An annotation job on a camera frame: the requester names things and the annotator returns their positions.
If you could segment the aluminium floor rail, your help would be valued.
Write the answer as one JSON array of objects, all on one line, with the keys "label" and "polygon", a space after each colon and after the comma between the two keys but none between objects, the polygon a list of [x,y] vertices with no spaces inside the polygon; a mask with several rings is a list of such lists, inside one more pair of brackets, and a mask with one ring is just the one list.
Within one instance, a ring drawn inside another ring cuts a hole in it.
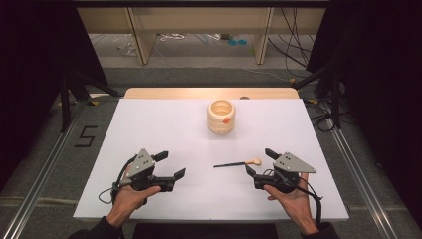
[{"label": "aluminium floor rail", "polygon": [[16,213],[9,221],[9,224],[4,233],[0,236],[0,239],[19,239],[57,162],[61,158],[74,125],[85,105],[85,102],[75,103],[75,106],[71,111],[70,121],[66,124],[64,129],[59,131],[59,134],[54,141],[54,145],[49,150],[49,154],[43,159],[42,166],[37,170],[31,167],[27,168],[27,172],[36,173],[36,175],[31,180],[31,187],[25,195],[22,197],[0,196],[0,206],[13,207],[16,209]]},{"label": "aluminium floor rail", "polygon": [[331,118],[327,124],[332,127],[334,140],[381,237],[383,239],[397,239],[397,234],[388,215],[370,186],[342,130],[334,123],[334,118]]}]

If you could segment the cream ceramic jar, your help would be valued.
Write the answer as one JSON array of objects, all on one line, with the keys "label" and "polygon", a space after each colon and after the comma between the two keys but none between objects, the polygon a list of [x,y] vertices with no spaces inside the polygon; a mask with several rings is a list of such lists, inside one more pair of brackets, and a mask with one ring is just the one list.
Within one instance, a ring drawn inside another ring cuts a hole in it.
[{"label": "cream ceramic jar", "polygon": [[236,108],[225,100],[212,102],[207,108],[208,128],[217,134],[227,134],[235,126]]}]

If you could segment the wooden shelf unit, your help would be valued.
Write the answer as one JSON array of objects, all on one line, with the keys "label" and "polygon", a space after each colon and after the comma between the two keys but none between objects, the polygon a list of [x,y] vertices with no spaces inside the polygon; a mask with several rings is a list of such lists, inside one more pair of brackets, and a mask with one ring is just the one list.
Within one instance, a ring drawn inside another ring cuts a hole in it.
[{"label": "wooden shelf unit", "polygon": [[77,11],[89,34],[132,35],[142,65],[148,63],[161,33],[250,34],[256,63],[262,65],[269,35],[288,34],[294,27],[301,35],[315,35],[325,12],[299,7],[79,7]]}]

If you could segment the black metal stand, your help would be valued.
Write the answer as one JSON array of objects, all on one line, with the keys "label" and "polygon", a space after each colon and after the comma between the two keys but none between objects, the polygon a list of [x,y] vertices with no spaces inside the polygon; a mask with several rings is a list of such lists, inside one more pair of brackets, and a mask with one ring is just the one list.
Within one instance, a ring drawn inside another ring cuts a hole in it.
[{"label": "black metal stand", "polygon": [[312,73],[310,76],[294,84],[294,89],[299,90],[311,82],[318,80],[314,94],[318,99],[325,98],[328,94],[331,94],[331,110],[330,115],[333,125],[340,128],[339,122],[339,74],[336,69],[336,64],[333,61],[328,61],[319,70]]},{"label": "black metal stand", "polygon": [[90,94],[86,89],[86,85],[94,86],[95,88],[113,96],[122,97],[122,94],[107,84],[99,83],[94,79],[86,76],[83,73],[67,70],[63,73],[60,80],[60,96],[62,103],[62,129],[61,132],[67,130],[71,123],[71,109],[69,93],[72,93],[77,101],[86,101],[90,98]]}]

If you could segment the person's left hand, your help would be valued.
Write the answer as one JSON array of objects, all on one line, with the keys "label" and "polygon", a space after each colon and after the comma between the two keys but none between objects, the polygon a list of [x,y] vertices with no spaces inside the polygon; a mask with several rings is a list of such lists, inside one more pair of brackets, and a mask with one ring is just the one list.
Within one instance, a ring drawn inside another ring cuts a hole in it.
[{"label": "person's left hand", "polygon": [[159,186],[149,187],[136,191],[131,186],[124,186],[117,194],[106,221],[114,228],[120,228],[130,218],[131,214],[139,209],[144,201],[161,191]]}]

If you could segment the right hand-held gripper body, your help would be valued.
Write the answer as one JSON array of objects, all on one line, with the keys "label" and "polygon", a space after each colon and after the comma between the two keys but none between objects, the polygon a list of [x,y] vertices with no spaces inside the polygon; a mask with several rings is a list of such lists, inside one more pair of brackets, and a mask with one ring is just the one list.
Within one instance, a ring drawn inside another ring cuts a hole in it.
[{"label": "right hand-held gripper body", "polygon": [[299,185],[302,173],[316,173],[317,170],[290,152],[280,153],[280,157],[273,162],[273,168],[263,174],[253,177],[254,187],[263,189],[271,185],[282,193],[291,193]]}]

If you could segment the white board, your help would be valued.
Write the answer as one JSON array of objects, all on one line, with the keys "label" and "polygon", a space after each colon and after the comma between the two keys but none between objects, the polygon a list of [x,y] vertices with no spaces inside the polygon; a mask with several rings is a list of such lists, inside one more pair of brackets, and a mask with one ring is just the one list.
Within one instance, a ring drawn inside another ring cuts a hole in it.
[{"label": "white board", "polygon": [[287,214],[263,190],[254,187],[244,161],[259,158],[257,172],[272,167],[266,149],[290,152],[316,169],[310,185],[321,198],[327,221],[348,217],[300,99],[237,100],[235,127],[224,135],[207,127],[206,100],[123,99],[114,112],[105,140],[75,211],[94,220],[109,213],[109,189],[124,164],[141,149],[168,151],[157,163],[158,177],[186,171],[173,191],[158,193],[134,212],[150,222],[270,222]]}]

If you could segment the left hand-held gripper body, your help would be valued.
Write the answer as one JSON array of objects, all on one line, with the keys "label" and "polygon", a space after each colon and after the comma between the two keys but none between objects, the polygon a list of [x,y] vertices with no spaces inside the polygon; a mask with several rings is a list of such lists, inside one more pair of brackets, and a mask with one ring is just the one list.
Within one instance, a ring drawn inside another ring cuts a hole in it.
[{"label": "left hand-held gripper body", "polygon": [[155,162],[146,149],[142,149],[134,159],[129,163],[129,169],[124,174],[119,187],[131,186],[136,191],[145,190],[149,187],[159,186],[161,192],[170,192],[173,190],[175,180],[172,177],[157,177],[153,174]]}]

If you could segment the small wooden spoon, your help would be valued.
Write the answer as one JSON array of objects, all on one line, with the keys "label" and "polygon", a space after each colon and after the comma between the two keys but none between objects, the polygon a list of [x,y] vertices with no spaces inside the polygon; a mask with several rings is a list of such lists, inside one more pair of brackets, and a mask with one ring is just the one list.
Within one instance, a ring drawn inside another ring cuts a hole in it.
[{"label": "small wooden spoon", "polygon": [[261,165],[262,161],[259,158],[254,158],[251,160],[246,160],[246,161],[240,161],[240,162],[231,162],[231,163],[224,163],[224,164],[218,164],[218,165],[213,165],[213,168],[217,168],[217,167],[228,167],[228,166],[238,166],[238,165]]}]

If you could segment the clear plastic wrap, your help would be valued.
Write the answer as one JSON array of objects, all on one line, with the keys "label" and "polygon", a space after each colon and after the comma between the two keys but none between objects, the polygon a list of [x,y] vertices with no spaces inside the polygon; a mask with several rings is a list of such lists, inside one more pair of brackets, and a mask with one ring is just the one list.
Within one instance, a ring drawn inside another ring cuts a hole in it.
[{"label": "clear plastic wrap", "polygon": [[117,49],[124,56],[134,57],[137,55],[136,47],[131,35],[123,35],[122,37],[117,38],[114,42]]}]

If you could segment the person's right hand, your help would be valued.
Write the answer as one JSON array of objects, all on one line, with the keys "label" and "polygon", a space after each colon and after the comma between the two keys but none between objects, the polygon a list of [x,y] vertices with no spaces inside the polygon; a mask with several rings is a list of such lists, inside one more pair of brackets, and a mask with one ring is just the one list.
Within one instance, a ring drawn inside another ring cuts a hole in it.
[{"label": "person's right hand", "polygon": [[277,200],[282,205],[294,223],[303,217],[312,218],[309,196],[304,192],[296,189],[289,194],[285,194],[271,185],[265,185],[264,190],[269,193],[269,200]]}]

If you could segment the black curtain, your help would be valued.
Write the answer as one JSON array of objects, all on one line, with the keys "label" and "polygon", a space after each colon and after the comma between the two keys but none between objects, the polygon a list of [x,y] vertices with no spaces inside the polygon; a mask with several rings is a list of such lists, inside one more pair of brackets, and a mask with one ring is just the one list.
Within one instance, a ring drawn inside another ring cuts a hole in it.
[{"label": "black curtain", "polygon": [[0,0],[0,190],[76,72],[107,80],[72,0]]},{"label": "black curtain", "polygon": [[352,114],[422,229],[422,0],[330,0],[308,70],[341,41]]}]

